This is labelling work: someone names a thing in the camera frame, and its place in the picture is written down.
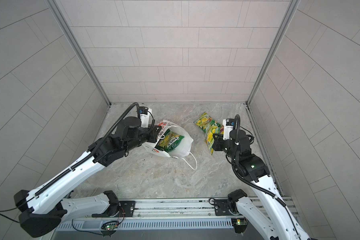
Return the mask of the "white floral paper bag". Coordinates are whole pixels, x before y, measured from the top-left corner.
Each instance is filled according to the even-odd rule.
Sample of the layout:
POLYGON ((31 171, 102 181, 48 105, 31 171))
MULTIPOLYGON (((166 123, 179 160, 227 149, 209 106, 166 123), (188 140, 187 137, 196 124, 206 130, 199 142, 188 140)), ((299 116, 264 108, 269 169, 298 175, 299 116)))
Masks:
POLYGON ((177 124, 167 120, 159 123, 159 131, 154 143, 144 143, 143 147, 148 153, 159 157, 182 159, 192 169, 197 170, 198 162, 191 153, 193 138, 177 124))

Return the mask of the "green Fox's candy pack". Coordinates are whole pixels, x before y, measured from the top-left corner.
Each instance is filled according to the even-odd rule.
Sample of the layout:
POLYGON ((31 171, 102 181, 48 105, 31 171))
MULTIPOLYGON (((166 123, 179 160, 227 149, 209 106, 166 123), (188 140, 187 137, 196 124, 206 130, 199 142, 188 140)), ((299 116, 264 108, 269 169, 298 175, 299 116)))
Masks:
POLYGON ((194 124, 197 125, 204 133, 206 133, 206 128, 214 123, 218 122, 210 117, 206 112, 204 112, 198 119, 194 121, 194 124))

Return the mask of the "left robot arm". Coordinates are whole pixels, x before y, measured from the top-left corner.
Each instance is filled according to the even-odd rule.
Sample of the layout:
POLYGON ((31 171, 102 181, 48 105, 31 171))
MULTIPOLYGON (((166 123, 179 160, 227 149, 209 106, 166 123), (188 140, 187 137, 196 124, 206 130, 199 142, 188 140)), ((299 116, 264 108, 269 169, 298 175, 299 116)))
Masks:
POLYGON ((113 191, 80 199, 67 198, 87 178, 126 157, 132 149, 146 142, 156 143, 162 129, 155 124, 143 128, 137 117, 127 117, 117 124, 53 179, 31 191, 21 190, 15 194, 16 207, 21 211, 20 226, 31 237, 46 235, 60 223, 79 217, 104 218, 119 215, 121 204, 113 191))

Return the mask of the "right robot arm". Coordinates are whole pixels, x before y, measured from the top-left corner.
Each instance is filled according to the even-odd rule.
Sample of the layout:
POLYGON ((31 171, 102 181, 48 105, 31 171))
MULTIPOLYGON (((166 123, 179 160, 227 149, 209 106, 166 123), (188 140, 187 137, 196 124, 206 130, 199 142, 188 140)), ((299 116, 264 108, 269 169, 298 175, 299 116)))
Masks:
POLYGON ((223 134, 213 138, 214 151, 226 154, 235 176, 255 192, 266 210, 262 213, 244 191, 236 190, 228 196, 231 212, 244 216, 265 240, 309 240, 282 199, 268 167, 252 153, 245 131, 232 130, 227 138, 223 134))

